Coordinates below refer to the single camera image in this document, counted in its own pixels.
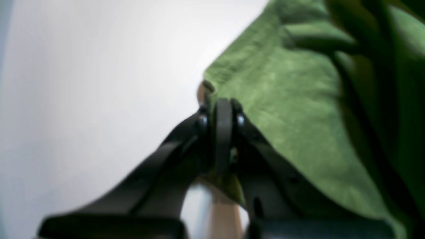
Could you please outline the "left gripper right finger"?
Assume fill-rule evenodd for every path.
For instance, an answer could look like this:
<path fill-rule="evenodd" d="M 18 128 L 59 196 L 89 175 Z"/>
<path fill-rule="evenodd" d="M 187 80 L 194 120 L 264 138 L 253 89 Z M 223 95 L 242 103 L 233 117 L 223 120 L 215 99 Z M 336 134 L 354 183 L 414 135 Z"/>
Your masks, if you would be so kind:
<path fill-rule="evenodd" d="M 358 216 L 320 192 L 279 154 L 235 100 L 214 106 L 214 165 L 239 179 L 246 239 L 394 239 L 386 221 Z"/>

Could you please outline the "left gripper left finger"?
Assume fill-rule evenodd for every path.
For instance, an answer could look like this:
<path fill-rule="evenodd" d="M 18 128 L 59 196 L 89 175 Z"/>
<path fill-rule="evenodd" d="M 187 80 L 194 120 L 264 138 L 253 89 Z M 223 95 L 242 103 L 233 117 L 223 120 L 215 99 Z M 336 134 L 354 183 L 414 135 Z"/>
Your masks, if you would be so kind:
<path fill-rule="evenodd" d="M 200 109 L 109 192 L 68 214 L 46 218 L 41 239 L 185 239 L 180 214 L 194 179 L 208 170 L 209 114 Z"/>

